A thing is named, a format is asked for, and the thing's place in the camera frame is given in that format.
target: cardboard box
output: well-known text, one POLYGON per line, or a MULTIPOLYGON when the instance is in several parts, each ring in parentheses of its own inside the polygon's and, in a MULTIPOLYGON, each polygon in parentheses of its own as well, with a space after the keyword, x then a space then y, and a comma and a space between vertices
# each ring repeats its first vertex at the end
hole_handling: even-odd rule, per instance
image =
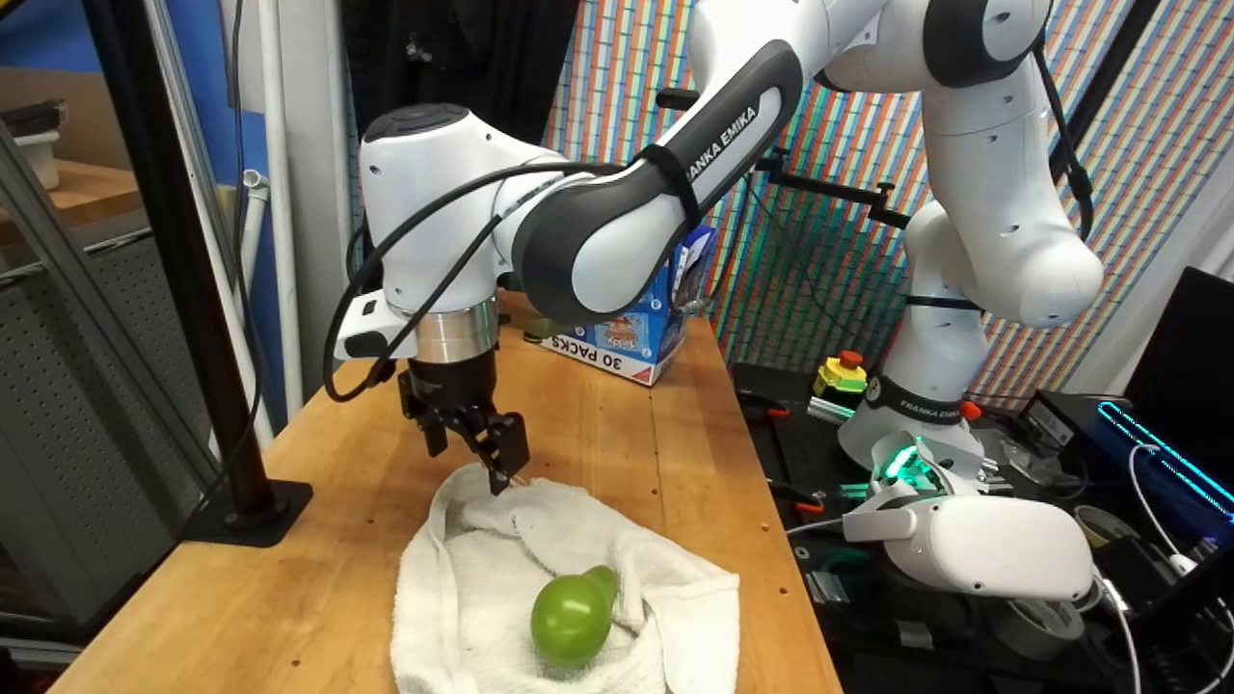
POLYGON ((716 231, 696 228, 630 314, 611 323, 544 336, 539 346, 656 386, 680 346, 683 322, 706 307, 713 256, 716 231))

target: white robot link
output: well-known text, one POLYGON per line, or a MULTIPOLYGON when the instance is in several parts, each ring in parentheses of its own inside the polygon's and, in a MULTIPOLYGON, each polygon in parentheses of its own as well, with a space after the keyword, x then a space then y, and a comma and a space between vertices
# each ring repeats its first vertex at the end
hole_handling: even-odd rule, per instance
MULTIPOLYGON (((841 427, 841 449, 874 470, 874 449, 910 435, 952 461, 949 476, 977 477, 985 449, 962 422, 962 399, 986 358, 980 314, 1052 327, 1084 314, 1103 282, 1051 179, 1047 80, 1025 58, 1047 19, 1051 0, 700 0, 689 65, 701 98, 612 173, 578 173, 464 110, 389 112, 358 156, 386 280, 367 298, 349 295, 351 310, 331 323, 336 354, 410 358, 407 408, 428 444, 445 449, 445 427, 461 434, 500 492, 529 457, 522 422, 490 405, 500 273, 560 323, 611 322, 772 147, 810 80, 923 93, 937 202, 907 228, 910 301, 874 399, 841 427), (464 251, 476 251, 471 264, 445 287, 464 251)), ((1056 519, 1034 524, 1047 534, 1039 542, 1066 537, 1066 548, 1084 557, 1084 569, 1052 569, 1047 594, 1087 589, 1080 534, 1056 519)), ((952 589, 990 585, 973 573, 937 575, 937 564, 907 573, 935 573, 925 584, 952 589)))

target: black metal frame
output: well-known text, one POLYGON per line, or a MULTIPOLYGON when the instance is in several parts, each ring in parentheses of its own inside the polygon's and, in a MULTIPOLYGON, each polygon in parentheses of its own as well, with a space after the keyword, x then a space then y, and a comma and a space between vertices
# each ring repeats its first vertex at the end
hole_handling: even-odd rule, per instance
POLYGON ((206 224, 193 206, 186 150, 160 73, 153 33, 144 6, 85 0, 90 33, 112 91, 117 119, 144 188, 153 246, 193 354, 207 422, 219 435, 225 499, 212 493, 189 522, 189 542, 279 543, 311 492, 270 481, 251 427, 251 400, 229 344, 212 282, 206 224))

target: white towel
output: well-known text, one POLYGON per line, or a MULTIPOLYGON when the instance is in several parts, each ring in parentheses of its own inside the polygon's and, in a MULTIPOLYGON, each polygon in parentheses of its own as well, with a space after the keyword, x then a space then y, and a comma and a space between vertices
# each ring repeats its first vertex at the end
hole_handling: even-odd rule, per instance
POLYGON ((529 481, 490 499, 486 468, 457 470, 403 557, 399 689, 445 694, 731 694, 738 689, 738 575, 633 524, 597 499, 529 481), (612 632, 570 682, 534 652, 534 602, 552 575, 623 575, 612 632))

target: wooden table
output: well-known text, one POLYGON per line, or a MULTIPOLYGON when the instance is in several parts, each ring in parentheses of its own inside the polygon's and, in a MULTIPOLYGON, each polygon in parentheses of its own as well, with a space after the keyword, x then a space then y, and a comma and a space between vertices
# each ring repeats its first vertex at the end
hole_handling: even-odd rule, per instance
MULTIPOLYGON (((841 689, 706 322, 656 389, 513 333, 497 354, 497 408, 529 422, 525 476, 588 485, 740 575, 740 689, 841 689)), ((389 386, 311 399, 266 457, 274 477, 315 492, 297 528, 266 552, 182 543, 53 689, 395 689, 399 557, 467 461, 461 439, 428 461, 389 386)))
MULTIPOLYGON (((63 181, 52 188, 52 206, 65 224, 92 224, 144 208, 144 195, 133 172, 92 163, 58 163, 58 172, 63 181)), ((7 246, 13 237, 13 218, 0 208, 0 246, 7 246)))

